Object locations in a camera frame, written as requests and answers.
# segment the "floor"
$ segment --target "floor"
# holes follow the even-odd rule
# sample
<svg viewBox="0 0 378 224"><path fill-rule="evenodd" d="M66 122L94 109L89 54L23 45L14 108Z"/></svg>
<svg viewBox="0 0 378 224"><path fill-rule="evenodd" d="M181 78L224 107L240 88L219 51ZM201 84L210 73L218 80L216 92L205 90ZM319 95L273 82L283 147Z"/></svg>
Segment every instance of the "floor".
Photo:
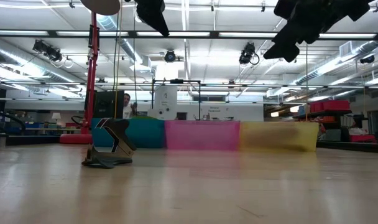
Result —
<svg viewBox="0 0 378 224"><path fill-rule="evenodd" d="M110 170L84 156L0 150L0 223L378 223L378 154L140 150Z"/></svg>

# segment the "spotlight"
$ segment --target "spotlight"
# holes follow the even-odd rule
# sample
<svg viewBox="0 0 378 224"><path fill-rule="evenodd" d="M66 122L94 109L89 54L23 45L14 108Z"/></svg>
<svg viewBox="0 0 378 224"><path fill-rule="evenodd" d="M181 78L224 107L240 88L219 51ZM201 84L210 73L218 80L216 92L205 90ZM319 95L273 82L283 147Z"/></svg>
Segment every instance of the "spotlight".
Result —
<svg viewBox="0 0 378 224"><path fill-rule="evenodd" d="M33 50L39 54L44 53L44 56L47 56L53 62L60 62L63 58L60 49L55 49L42 40L35 40Z"/></svg>
<svg viewBox="0 0 378 224"><path fill-rule="evenodd" d="M234 80L229 80L229 83L228 84L230 84L230 85L234 85L235 84L235 82L234 82Z"/></svg>
<svg viewBox="0 0 378 224"><path fill-rule="evenodd" d="M47 50L48 45L42 42L42 40L35 40L33 50L39 54L44 53Z"/></svg>
<svg viewBox="0 0 378 224"><path fill-rule="evenodd" d="M253 58L253 56L256 56L258 58L258 62L259 62L259 57L256 54L256 47L254 46L254 43L249 42L249 43L246 44L244 49L241 51L239 63L241 65L247 65L248 63L251 63L253 65L258 64L258 62L257 63L251 62L251 59Z"/></svg>
<svg viewBox="0 0 378 224"><path fill-rule="evenodd" d="M164 56L164 60L166 62L174 62L176 59L176 55L173 50L168 50L167 53Z"/></svg>
<svg viewBox="0 0 378 224"><path fill-rule="evenodd" d="M367 57L367 58L362 58L360 59L360 63L372 63L374 62L374 55L371 55L370 57Z"/></svg>
<svg viewBox="0 0 378 224"><path fill-rule="evenodd" d="M62 60L62 54L60 53L59 49L53 49L52 47L48 46L44 55L47 56L53 62L60 62Z"/></svg>

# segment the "red container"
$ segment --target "red container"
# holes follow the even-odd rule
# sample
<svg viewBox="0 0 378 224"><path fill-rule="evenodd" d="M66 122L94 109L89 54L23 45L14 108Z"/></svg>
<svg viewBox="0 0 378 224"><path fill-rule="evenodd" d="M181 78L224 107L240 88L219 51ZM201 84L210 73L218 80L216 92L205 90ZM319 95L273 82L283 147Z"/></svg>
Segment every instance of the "red container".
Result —
<svg viewBox="0 0 378 224"><path fill-rule="evenodd" d="M322 102L323 110L350 110L348 100L328 100Z"/></svg>
<svg viewBox="0 0 378 224"><path fill-rule="evenodd" d="M319 112L323 111L323 103L321 102L316 102L316 103L311 103L311 113L313 112Z"/></svg>

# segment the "pipe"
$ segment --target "pipe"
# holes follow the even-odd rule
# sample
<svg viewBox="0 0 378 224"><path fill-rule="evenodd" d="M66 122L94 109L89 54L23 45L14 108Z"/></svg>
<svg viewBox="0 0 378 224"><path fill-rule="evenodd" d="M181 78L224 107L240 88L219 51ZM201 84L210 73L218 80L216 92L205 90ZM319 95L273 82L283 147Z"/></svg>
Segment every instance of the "pipe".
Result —
<svg viewBox="0 0 378 224"><path fill-rule="evenodd" d="M369 54L372 54L375 49L378 49L378 40L368 41L365 44L362 44L355 50L353 50L352 55L350 57L341 58L339 53L332 55L331 57L327 58L326 60L318 63L315 65L315 69L307 74L307 71L304 71L300 74L300 78L295 80L291 85L302 85L303 83L310 81L316 77L324 75L346 63L357 60L360 58L364 58ZM288 91L290 88L279 88L274 90L269 90L271 93L270 96L281 95L282 93Z"/></svg>
<svg viewBox="0 0 378 224"><path fill-rule="evenodd" d="M117 24L115 23L112 16L98 15L96 20L104 30L117 30ZM136 51L134 51L134 48L127 39L121 39L118 44L123 49L124 53L126 53L126 55L129 57L132 63L143 63L143 57Z"/></svg>
<svg viewBox="0 0 378 224"><path fill-rule="evenodd" d="M357 60L357 59L363 58L367 56L367 54L370 54L373 50L377 48L378 48L378 41L369 41L365 44L362 44L357 49L355 49L355 51L352 53L353 56L350 58L340 58L339 54L336 54L333 56L333 58L328 59L329 60L328 63L330 62L334 62L334 63L328 64L328 63L322 62L322 63L316 64L316 68L314 69L314 71L310 72L308 75L306 75L306 72L305 72L305 74L301 78L299 78L295 82L295 84L301 85L305 83L307 80L309 81L311 79L314 79L316 77L319 77L329 72L329 68L328 68L329 66L333 68L334 67L338 68L339 66L344 65L345 63L351 60Z"/></svg>
<svg viewBox="0 0 378 224"><path fill-rule="evenodd" d="M82 82L83 80L60 69L55 68L48 62L34 57L33 55L18 49L0 39L0 56L5 63L22 67L22 71L32 76L55 75L67 82Z"/></svg>

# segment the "black hanging object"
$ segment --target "black hanging object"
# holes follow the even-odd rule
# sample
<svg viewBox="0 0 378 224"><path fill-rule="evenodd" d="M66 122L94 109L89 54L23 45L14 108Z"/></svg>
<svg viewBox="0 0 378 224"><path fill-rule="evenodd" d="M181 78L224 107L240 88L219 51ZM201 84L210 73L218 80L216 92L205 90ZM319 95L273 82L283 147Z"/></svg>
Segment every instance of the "black hanging object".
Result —
<svg viewBox="0 0 378 224"><path fill-rule="evenodd" d="M160 32L164 37L170 35L163 12L165 9L164 0L135 0L137 3L137 15L151 28Z"/></svg>
<svg viewBox="0 0 378 224"><path fill-rule="evenodd" d="M121 5L119 0L80 0L83 5L104 16L112 16L120 11Z"/></svg>
<svg viewBox="0 0 378 224"><path fill-rule="evenodd" d="M264 54L265 59L284 58L291 62L300 53L296 43L314 43L320 33L349 16L357 21L370 9L372 0L300 1L279 0L274 13L287 24L272 39L275 43Z"/></svg>

